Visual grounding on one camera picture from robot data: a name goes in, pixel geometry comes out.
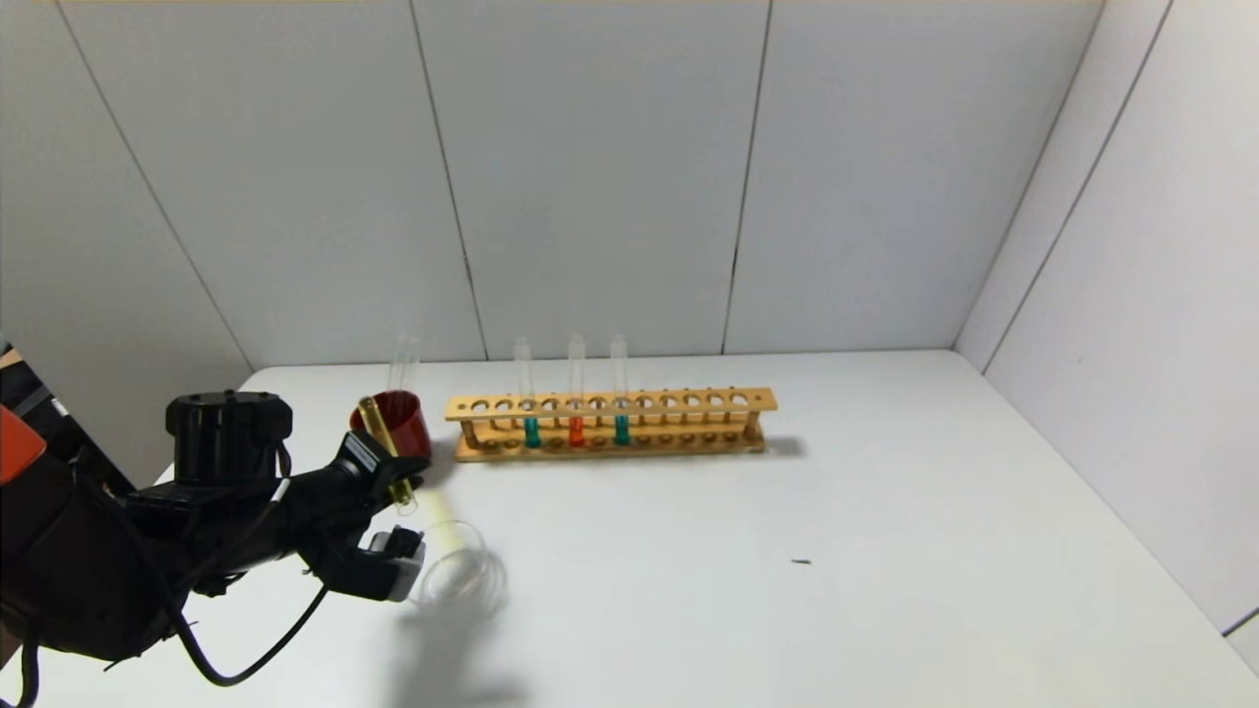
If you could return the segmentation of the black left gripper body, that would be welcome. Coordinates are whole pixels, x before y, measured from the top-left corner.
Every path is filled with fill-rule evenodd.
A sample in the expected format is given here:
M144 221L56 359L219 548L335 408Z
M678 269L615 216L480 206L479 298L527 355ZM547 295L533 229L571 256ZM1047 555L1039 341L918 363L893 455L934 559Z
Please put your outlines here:
M376 490L376 465L387 456L392 454L369 432L346 432L329 465L288 480L279 510L298 529L371 518L392 501Z

